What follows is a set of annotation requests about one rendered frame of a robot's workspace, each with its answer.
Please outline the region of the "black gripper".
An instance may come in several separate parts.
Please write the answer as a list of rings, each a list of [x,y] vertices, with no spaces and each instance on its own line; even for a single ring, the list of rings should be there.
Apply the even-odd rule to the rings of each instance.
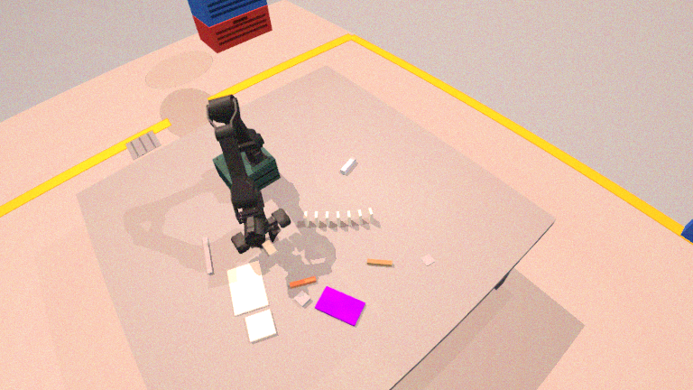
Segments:
[[[272,213],[272,216],[270,218],[266,218],[266,216],[264,216],[263,221],[264,221],[265,234],[269,233],[269,237],[270,237],[272,242],[277,237],[279,232],[282,231],[281,228],[288,227],[291,224],[290,218],[283,211],[283,209],[276,210],[274,213]],[[281,227],[279,227],[278,223],[280,224]],[[262,245],[249,246],[248,244],[246,244],[245,243],[245,236],[242,234],[242,232],[239,232],[235,236],[231,237],[231,240],[232,240],[233,244],[235,245],[239,254],[243,254],[250,247],[263,249]]]

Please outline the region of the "magenta flat rectangular block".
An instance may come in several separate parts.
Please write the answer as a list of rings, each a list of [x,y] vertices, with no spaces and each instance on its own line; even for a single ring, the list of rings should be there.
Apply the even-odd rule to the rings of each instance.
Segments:
[[[355,326],[364,307],[365,302],[326,286],[315,309]]]

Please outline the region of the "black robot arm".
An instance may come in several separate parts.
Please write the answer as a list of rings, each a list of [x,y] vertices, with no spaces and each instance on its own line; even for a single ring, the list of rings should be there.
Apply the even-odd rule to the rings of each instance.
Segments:
[[[265,242],[263,196],[247,176],[241,152],[246,153],[245,159],[254,167],[268,157],[261,149],[264,140],[261,134],[246,127],[234,95],[215,97],[208,102],[207,120],[215,129],[216,140],[226,159],[232,181],[230,199],[236,220],[240,225],[244,223],[245,243],[260,246]],[[225,124],[216,126],[213,120]],[[238,209],[242,211],[238,212]]]

